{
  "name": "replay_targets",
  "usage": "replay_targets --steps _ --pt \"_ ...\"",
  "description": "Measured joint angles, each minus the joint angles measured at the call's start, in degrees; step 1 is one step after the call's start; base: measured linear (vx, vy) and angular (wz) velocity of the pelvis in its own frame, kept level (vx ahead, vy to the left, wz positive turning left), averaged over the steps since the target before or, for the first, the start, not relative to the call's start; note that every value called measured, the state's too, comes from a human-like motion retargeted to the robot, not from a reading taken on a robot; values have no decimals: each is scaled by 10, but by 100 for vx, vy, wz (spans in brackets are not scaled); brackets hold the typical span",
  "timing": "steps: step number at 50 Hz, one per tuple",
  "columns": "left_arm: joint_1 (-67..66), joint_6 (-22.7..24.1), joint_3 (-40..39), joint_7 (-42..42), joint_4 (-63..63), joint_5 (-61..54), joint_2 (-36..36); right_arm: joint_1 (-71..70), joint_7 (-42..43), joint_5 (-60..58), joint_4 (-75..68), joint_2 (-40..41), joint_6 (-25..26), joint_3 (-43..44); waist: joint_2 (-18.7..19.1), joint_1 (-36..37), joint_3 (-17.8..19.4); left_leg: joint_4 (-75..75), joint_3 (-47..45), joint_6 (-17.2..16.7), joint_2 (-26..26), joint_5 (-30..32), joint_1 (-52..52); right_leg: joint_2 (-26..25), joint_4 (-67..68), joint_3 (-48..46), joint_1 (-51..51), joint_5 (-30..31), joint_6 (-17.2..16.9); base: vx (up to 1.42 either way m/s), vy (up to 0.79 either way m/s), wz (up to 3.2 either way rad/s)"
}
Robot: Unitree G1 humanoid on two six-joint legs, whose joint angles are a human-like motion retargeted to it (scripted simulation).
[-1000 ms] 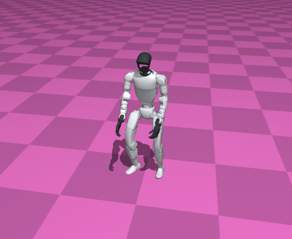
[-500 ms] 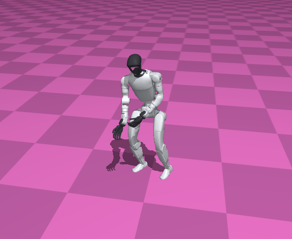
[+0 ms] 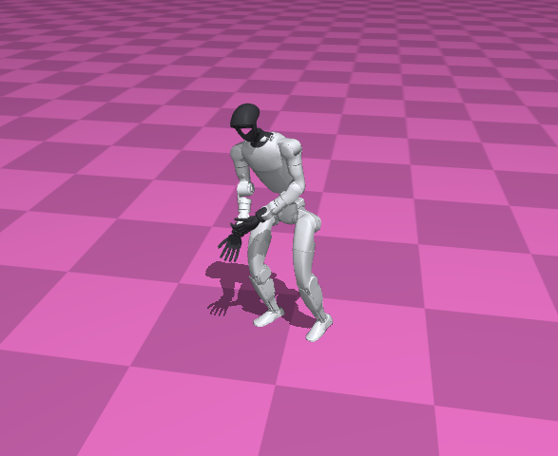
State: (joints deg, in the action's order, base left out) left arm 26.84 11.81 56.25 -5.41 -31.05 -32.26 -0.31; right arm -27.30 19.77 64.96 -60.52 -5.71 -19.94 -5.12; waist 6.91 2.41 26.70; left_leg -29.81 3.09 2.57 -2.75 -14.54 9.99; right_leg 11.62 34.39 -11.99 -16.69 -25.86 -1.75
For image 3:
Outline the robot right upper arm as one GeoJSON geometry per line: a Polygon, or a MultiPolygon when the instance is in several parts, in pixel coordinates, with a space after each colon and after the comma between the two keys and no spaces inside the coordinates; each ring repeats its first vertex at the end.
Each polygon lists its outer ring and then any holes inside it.
{"type": "Polygon", "coordinates": [[[241,197],[252,196],[255,192],[255,186],[250,180],[249,165],[241,154],[243,142],[234,145],[230,150],[230,156],[234,162],[236,174],[240,180],[238,184],[238,194],[241,197]]]}

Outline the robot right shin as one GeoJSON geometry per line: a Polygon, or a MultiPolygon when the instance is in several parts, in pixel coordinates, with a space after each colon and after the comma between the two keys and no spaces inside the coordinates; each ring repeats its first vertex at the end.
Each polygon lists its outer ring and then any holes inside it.
{"type": "Polygon", "coordinates": [[[278,313],[279,308],[278,308],[277,301],[275,299],[275,287],[274,287],[273,279],[269,277],[263,283],[257,282],[253,277],[250,276],[249,279],[254,289],[256,290],[257,294],[264,302],[266,307],[269,309],[269,311],[272,311],[273,314],[278,313]],[[273,312],[273,310],[275,310],[275,312],[273,312]]]}

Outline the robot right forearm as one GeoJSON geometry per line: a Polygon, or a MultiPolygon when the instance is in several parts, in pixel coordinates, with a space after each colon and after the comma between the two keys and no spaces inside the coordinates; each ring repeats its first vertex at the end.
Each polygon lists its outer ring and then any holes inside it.
{"type": "MultiPolygon", "coordinates": [[[[237,193],[238,193],[238,187],[237,187],[237,193]]],[[[239,196],[238,194],[238,205],[239,205],[239,209],[238,212],[240,213],[238,215],[239,219],[248,219],[250,216],[248,215],[248,213],[250,213],[250,207],[252,204],[252,200],[249,198],[244,198],[239,196]]],[[[242,221],[238,221],[237,224],[242,223],[242,221]]],[[[235,231],[235,230],[234,230],[235,231]]],[[[236,231],[235,231],[236,232],[236,231]]]]}

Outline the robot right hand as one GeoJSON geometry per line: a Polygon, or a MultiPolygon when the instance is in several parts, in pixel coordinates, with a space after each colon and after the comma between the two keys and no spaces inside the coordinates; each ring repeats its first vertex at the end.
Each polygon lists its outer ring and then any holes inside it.
{"type": "MultiPolygon", "coordinates": [[[[235,223],[235,225],[237,225],[237,223],[235,223]]],[[[231,260],[233,258],[233,255],[235,253],[235,250],[237,249],[235,259],[234,259],[234,262],[236,262],[236,260],[238,258],[238,255],[239,255],[240,248],[241,248],[241,237],[243,237],[243,236],[244,236],[243,234],[237,233],[234,230],[232,230],[232,235],[229,235],[228,238],[226,238],[224,241],[222,241],[218,246],[218,248],[220,249],[222,247],[222,245],[227,241],[226,246],[224,247],[220,258],[222,258],[225,251],[227,250],[227,248],[229,248],[228,251],[227,251],[227,254],[225,256],[225,259],[224,259],[224,261],[226,261],[229,254],[230,254],[231,249],[233,249],[232,253],[231,253],[231,256],[229,258],[229,262],[231,262],[231,260]]]]}

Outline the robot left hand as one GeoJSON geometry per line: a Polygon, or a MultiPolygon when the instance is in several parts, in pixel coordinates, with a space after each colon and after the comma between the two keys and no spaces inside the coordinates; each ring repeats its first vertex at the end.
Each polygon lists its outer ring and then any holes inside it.
{"type": "Polygon", "coordinates": [[[242,223],[237,224],[237,225],[233,225],[232,223],[230,223],[231,227],[233,230],[235,230],[238,233],[241,233],[243,235],[251,232],[251,230],[254,230],[255,228],[258,227],[258,225],[260,224],[260,222],[264,223],[266,220],[262,219],[262,215],[265,214],[267,211],[266,207],[262,207],[261,209],[259,209],[259,211],[256,212],[255,216],[251,216],[249,218],[234,218],[234,220],[236,221],[242,221],[242,223]]]}

